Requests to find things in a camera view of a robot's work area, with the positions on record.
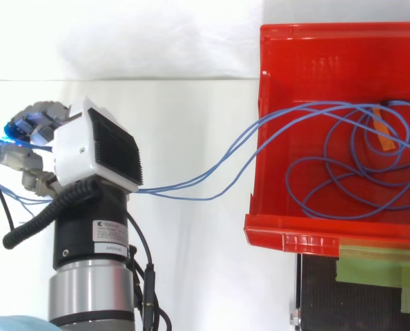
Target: blue cloth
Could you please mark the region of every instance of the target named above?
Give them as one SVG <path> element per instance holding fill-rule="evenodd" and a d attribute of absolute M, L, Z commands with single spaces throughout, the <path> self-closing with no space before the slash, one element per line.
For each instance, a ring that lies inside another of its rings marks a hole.
<path fill-rule="evenodd" d="M 61 329 L 36 317 L 0 316 L 0 331 L 61 331 Z"/>

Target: silver cylinder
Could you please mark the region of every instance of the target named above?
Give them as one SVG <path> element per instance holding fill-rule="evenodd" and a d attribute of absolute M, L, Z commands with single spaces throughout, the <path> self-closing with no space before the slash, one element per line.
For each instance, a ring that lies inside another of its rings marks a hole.
<path fill-rule="evenodd" d="M 50 279 L 49 302 L 50 321 L 87 312 L 133 313 L 133 274 L 113 260 L 69 263 Z"/>

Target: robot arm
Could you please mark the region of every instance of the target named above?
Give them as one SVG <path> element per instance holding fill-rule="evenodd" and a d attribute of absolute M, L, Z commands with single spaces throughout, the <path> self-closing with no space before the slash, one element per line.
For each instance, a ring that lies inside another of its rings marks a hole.
<path fill-rule="evenodd" d="M 0 164 L 22 171 L 26 189 L 54 198 L 3 241 L 12 249 L 55 221 L 51 323 L 67 331 L 134 330 L 138 294 L 144 330 L 156 331 L 164 312 L 155 297 L 154 266 L 141 230 L 126 211 L 128 194 L 142 184 L 133 137 L 88 99 L 71 109 L 36 103 L 15 116 L 6 133 L 25 142 L 54 138 L 55 173 L 43 171 L 41 156 L 31 148 L 0 142 Z M 130 263 L 128 220 L 148 256 L 143 294 L 134 291 L 139 282 Z"/>

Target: coiled black cable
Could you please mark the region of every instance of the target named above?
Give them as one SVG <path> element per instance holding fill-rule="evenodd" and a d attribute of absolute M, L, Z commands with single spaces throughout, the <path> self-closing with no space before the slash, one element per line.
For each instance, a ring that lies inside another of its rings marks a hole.
<path fill-rule="evenodd" d="M 66 208 L 94 197 L 100 197 L 101 194 L 101 188 L 96 179 L 86 179 L 69 186 L 37 216 L 7 233 L 3 238 L 4 247 L 8 250 L 13 249 L 24 240 L 47 228 Z"/>

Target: label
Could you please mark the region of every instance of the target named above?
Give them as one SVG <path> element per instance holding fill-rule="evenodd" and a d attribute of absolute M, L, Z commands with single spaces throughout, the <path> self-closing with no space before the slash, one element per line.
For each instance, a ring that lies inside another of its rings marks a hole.
<path fill-rule="evenodd" d="M 108 253 L 128 257 L 127 247 L 117 243 L 95 243 L 95 253 Z"/>
<path fill-rule="evenodd" d="M 93 241 L 118 243 L 128 247 L 128 229 L 112 221 L 93 221 Z"/>

